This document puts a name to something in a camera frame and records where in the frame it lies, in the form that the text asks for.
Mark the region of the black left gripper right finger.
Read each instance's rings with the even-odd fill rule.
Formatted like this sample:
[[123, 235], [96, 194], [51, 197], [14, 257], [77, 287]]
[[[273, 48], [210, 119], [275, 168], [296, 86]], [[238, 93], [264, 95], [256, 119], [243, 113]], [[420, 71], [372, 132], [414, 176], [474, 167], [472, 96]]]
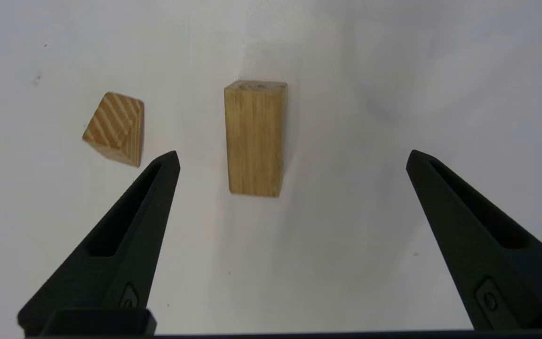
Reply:
[[473, 328], [542, 329], [542, 242], [435, 157], [406, 171]]

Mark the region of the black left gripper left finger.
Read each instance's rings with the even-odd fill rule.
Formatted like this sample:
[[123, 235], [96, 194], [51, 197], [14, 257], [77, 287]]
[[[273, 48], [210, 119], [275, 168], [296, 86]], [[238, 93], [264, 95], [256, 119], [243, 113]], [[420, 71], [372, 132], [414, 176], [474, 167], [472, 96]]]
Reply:
[[148, 336], [147, 309], [180, 172], [153, 160], [18, 313], [26, 336]]

